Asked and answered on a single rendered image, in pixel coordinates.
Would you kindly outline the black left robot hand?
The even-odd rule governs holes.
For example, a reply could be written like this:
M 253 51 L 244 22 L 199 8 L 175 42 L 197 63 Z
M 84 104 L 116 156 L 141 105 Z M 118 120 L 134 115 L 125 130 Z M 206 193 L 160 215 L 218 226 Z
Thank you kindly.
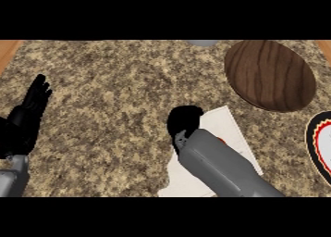
M 22 104 L 11 109 L 6 118 L 0 117 L 0 159 L 31 152 L 50 94 L 45 76 L 38 74 L 28 87 Z

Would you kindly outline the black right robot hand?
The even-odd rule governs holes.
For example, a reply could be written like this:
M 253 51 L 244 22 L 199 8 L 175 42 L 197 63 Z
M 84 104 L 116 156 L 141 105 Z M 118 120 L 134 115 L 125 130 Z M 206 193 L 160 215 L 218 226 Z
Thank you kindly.
M 199 128 L 199 118 L 203 115 L 199 106 L 177 106 L 172 108 L 166 118 L 166 131 L 175 141 L 175 135 L 184 131 L 184 138 L 191 136 Z M 174 152 L 178 153 L 175 142 L 172 142 Z

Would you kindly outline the white placemat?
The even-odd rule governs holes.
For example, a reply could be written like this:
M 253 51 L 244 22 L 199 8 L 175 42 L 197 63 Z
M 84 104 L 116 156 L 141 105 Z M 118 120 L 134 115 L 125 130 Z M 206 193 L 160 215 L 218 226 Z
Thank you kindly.
M 218 137 L 230 148 L 249 161 L 259 175 L 264 174 L 255 156 L 247 147 L 243 134 L 233 119 L 227 106 L 216 107 L 203 113 L 199 119 L 199 128 Z M 202 181 L 181 167 L 177 154 L 172 153 L 168 165 L 168 186 L 157 191 L 159 197 L 212 197 L 215 193 Z

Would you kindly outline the brown wooden bowl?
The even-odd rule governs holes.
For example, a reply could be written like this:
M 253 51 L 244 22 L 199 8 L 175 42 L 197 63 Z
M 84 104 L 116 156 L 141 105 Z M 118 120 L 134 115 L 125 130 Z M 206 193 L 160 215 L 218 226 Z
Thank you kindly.
M 315 77 L 302 57 L 270 40 L 243 40 L 224 56 L 231 90 L 264 110 L 293 112 L 315 95 Z

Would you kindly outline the grey round object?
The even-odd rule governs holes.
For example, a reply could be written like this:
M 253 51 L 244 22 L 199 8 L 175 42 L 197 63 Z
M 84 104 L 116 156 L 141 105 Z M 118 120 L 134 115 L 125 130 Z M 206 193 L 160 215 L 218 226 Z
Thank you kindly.
M 218 40 L 187 40 L 187 43 L 194 46 L 209 47 L 218 43 Z

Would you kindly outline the black red white plate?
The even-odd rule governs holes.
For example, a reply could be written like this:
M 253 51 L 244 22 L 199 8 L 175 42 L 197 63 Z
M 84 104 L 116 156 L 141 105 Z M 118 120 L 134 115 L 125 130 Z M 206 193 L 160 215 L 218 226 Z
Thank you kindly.
M 309 119 L 303 141 L 309 160 L 331 186 L 331 111 L 323 111 Z

